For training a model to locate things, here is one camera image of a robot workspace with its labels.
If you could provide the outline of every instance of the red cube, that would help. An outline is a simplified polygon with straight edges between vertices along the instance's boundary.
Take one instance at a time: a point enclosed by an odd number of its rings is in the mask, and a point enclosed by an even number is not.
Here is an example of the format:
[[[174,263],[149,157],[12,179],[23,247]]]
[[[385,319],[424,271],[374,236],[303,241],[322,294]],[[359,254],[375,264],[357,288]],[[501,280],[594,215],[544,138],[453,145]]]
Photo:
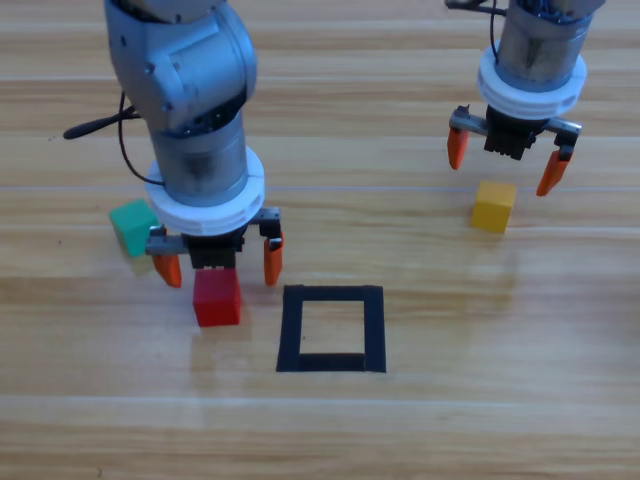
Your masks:
[[[236,270],[196,270],[193,308],[201,328],[238,325],[242,296]]]

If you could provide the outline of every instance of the green cube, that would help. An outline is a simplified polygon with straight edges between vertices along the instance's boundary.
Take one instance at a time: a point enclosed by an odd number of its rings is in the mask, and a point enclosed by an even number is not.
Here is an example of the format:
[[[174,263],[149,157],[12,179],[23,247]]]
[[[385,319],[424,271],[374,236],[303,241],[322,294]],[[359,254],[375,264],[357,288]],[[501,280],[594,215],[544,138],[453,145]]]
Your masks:
[[[144,199],[113,209],[109,213],[111,224],[120,244],[132,257],[144,255],[149,230],[159,225],[153,210]]]

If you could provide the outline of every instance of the black cable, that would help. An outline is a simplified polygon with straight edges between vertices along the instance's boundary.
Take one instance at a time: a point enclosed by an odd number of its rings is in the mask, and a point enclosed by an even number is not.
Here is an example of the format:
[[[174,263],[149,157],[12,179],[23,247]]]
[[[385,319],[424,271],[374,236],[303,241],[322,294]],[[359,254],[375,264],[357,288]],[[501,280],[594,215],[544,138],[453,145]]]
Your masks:
[[[468,6],[459,4],[451,4],[447,5],[447,7],[449,8],[449,10],[466,10],[467,12],[488,13],[491,15],[500,15],[501,17],[507,16],[507,10],[504,8]]]
[[[129,107],[121,114],[116,113],[112,117],[100,118],[98,120],[93,120],[91,122],[83,123],[82,125],[70,128],[69,130],[64,132],[62,136],[65,140],[76,140],[78,138],[97,132],[98,130],[102,130],[109,125],[117,123],[120,117],[122,117],[123,120],[134,120],[136,118],[140,118],[140,115],[136,113],[135,107]]]
[[[496,10],[496,6],[498,5],[498,0],[493,0],[493,10]],[[491,49],[493,50],[493,56],[496,58],[496,65],[498,64],[498,50],[496,49],[496,37],[495,37],[495,23],[496,15],[495,13],[491,14],[491,22],[489,24],[489,33],[491,35]]]
[[[147,183],[151,183],[153,185],[160,185],[160,186],[164,186],[165,183],[164,182],[158,182],[157,180],[151,180],[150,178],[147,178],[143,175],[140,175],[135,168],[133,168],[133,165],[131,165],[131,161],[129,160],[129,156],[127,155],[127,149],[124,146],[124,133],[123,133],[123,129],[122,129],[122,125],[124,123],[124,119],[123,119],[123,113],[125,112],[124,110],[124,99],[125,99],[125,93],[122,92],[122,95],[120,96],[120,108],[118,109],[118,140],[120,141],[120,150],[122,151],[122,158],[124,158],[124,161],[126,162],[127,166],[129,167],[129,170],[131,170],[131,173],[133,173],[136,177],[138,177],[140,180],[142,180],[143,182],[147,182]]]

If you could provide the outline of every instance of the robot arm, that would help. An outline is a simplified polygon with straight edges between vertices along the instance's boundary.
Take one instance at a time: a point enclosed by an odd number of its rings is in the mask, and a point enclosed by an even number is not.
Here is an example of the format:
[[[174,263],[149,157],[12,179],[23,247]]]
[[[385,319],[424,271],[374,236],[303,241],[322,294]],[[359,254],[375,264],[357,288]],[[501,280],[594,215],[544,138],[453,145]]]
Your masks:
[[[478,10],[483,0],[445,3],[450,8],[485,11]],[[485,51],[478,73],[478,89],[488,103],[486,119],[462,106],[451,116],[452,168],[460,168],[470,132],[486,137],[485,150],[521,160],[536,137],[550,131],[556,134],[559,149],[552,154],[537,193],[545,196],[551,191],[561,180],[582,130],[560,116],[575,107],[582,92],[587,67],[580,52],[593,14],[604,3],[510,0],[502,38],[497,47]]]
[[[146,122],[156,163],[149,178],[138,176],[162,223],[146,251],[169,285],[180,286],[180,254],[197,270],[235,268],[250,225],[266,237],[265,282],[274,285],[284,237],[279,209],[263,208],[264,169],[245,143],[242,108],[257,60],[243,22],[226,0],[104,0],[104,8],[120,113],[65,137]],[[123,110],[125,95],[133,105]]]

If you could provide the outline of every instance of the yellow cube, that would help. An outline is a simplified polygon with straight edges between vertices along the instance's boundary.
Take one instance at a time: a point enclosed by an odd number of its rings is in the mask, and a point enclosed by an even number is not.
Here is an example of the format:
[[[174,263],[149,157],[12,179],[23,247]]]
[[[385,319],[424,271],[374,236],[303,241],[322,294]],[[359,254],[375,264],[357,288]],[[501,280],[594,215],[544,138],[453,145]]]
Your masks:
[[[509,183],[481,182],[471,226],[504,233],[516,201],[517,187]]]

